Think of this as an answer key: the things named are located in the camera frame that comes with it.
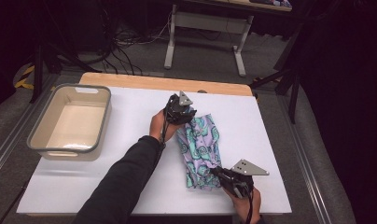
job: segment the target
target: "white table frame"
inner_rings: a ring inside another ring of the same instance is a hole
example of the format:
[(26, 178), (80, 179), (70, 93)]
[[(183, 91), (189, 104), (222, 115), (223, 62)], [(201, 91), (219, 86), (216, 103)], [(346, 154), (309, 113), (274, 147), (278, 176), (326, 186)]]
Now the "white table frame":
[(241, 35), (241, 42), (238, 46), (233, 46), (233, 52), (238, 67), (238, 74), (241, 77), (245, 77), (246, 71), (244, 70), (244, 62), (242, 60), (241, 52), (244, 47), (244, 42), (246, 41), (247, 35), (249, 33), (250, 26), (252, 25), (252, 21), (253, 16), (249, 16), (246, 20), (228, 18), (227, 22), (227, 18), (223, 17), (181, 12), (177, 10), (177, 5), (173, 5), (171, 16), (171, 31), (164, 67), (166, 69), (172, 68), (172, 60), (175, 50), (175, 27), (180, 26)]

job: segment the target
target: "white tabletop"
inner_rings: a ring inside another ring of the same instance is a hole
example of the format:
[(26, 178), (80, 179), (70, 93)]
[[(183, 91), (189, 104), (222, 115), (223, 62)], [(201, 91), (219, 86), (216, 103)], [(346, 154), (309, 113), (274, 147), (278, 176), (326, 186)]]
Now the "white tabletop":
[[(96, 161), (41, 159), (22, 196), (17, 212), (28, 215), (75, 214), (90, 197), (109, 167), (141, 136), (148, 134), (151, 117), (165, 107), (176, 91), (110, 88), (111, 114), (101, 156)], [(246, 159), (270, 172), (254, 176), (261, 192), (262, 214), (291, 213), (285, 186), (254, 97), (187, 92), (197, 117), (212, 114), (220, 133), (224, 168)], [(133, 210), (136, 215), (230, 215), (230, 198), (222, 189), (186, 188), (186, 168), (173, 137), (156, 171)]]

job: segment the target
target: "table leg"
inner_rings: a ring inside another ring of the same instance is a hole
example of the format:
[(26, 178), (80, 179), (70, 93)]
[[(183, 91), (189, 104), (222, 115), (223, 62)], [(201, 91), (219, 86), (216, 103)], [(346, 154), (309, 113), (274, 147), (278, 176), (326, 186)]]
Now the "table leg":
[(172, 59), (174, 58), (175, 49), (175, 20), (176, 20), (176, 5), (172, 6), (171, 15), (171, 31), (169, 34), (168, 49), (166, 50), (164, 68), (170, 69), (172, 67)]
[(247, 34), (249, 33), (250, 26), (252, 25), (252, 21), (253, 21), (253, 16), (249, 16), (247, 18), (247, 24), (244, 27), (244, 32), (242, 33), (241, 43), (239, 44), (239, 46), (233, 47), (235, 61), (237, 62), (237, 67), (238, 67), (238, 74), (240, 77), (246, 76), (246, 71), (244, 70), (244, 62), (242, 61), (241, 51), (242, 51), (242, 48), (244, 47), (244, 42), (246, 41)]

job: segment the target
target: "paisley fabric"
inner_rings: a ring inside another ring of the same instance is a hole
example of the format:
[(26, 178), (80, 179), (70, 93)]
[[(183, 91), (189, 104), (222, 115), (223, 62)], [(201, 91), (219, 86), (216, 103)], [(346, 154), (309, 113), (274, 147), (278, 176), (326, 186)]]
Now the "paisley fabric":
[(220, 188), (218, 178), (210, 173), (210, 168), (221, 166), (219, 133), (212, 116), (192, 119), (177, 130), (177, 139), (187, 166), (187, 187)]

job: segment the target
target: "plastic tub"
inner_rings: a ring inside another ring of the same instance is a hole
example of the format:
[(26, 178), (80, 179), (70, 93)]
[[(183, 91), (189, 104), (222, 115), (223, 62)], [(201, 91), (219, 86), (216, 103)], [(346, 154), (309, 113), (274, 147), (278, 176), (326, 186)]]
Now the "plastic tub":
[(48, 160), (96, 160), (111, 110), (110, 97), (110, 89), (103, 86), (58, 86), (28, 137), (28, 147)]

